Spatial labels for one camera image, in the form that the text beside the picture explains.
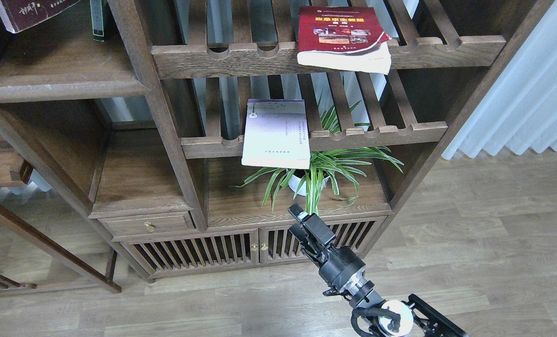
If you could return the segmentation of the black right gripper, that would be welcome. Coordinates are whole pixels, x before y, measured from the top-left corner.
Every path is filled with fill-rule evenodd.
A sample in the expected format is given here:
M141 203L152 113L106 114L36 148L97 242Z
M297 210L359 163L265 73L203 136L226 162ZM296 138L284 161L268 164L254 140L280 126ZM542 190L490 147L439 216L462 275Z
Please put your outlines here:
M319 275L329 286L324 296L355 296L366 284L365 264L348 247L333 244L336 235L315 214L292 204L289 213L298 220L289 232L299 241L299 248L319 268Z

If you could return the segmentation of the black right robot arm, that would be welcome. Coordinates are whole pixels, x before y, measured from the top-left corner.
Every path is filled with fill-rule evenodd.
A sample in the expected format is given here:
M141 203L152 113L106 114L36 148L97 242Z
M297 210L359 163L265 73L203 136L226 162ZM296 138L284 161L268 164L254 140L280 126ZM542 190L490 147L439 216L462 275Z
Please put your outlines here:
M318 267L329 286L325 296L343 296L353 311L351 324L361 337L406 337L417 325L426 337L464 337L466 332L425 301L411 294L407 301L385 300L365 278L365 264L348 247L334 245L335 234L316 214L289 207L298 220L289 228L302 251Z

